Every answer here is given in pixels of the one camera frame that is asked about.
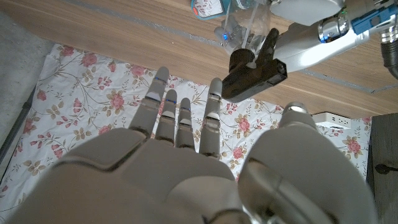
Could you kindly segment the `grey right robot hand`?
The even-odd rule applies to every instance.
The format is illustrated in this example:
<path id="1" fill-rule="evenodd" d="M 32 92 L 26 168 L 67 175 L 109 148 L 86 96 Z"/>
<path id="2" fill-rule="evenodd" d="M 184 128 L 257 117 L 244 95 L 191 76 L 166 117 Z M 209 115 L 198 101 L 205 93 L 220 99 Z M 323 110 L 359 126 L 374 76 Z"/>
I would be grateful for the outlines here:
<path id="1" fill-rule="evenodd" d="M 220 161 L 224 85 L 212 80 L 198 146 L 187 98 L 158 69 L 128 128 L 71 150 L 40 179 L 9 223 L 376 223 L 368 185 L 289 103 L 239 177 Z"/>

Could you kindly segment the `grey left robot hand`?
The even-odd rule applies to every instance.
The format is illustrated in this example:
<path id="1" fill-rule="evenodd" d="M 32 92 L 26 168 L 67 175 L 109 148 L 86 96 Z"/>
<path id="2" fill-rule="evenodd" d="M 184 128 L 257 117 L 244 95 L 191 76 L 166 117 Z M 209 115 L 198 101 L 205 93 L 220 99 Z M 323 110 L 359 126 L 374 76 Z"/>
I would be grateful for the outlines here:
<path id="1" fill-rule="evenodd" d="M 353 21 L 371 1 L 203 1 L 199 15 L 224 16 L 214 33 L 230 56 L 229 70 L 278 60 L 295 72 L 360 43 Z"/>

